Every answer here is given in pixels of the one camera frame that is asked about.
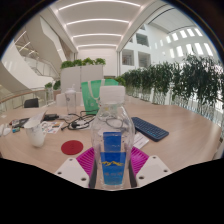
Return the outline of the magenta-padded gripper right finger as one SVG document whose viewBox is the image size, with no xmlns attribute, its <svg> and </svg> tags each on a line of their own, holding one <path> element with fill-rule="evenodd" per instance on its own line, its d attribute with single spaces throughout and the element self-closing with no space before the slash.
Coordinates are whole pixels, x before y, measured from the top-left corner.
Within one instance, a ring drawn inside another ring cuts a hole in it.
<svg viewBox="0 0 224 224">
<path fill-rule="evenodd" d="M 157 155 L 148 156 L 136 147 L 132 149 L 129 165 L 132 188 L 143 187 L 171 173 L 172 171 Z"/>
</svg>

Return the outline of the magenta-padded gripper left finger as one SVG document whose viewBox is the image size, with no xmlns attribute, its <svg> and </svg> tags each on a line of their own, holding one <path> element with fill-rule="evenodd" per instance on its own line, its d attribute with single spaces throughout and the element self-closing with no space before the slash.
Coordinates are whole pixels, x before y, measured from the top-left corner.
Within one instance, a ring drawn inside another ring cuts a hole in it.
<svg viewBox="0 0 224 224">
<path fill-rule="evenodd" d="M 86 150 L 77 158 L 68 158 L 55 174 L 81 187 L 94 189 L 97 174 L 94 149 Z"/>
</svg>

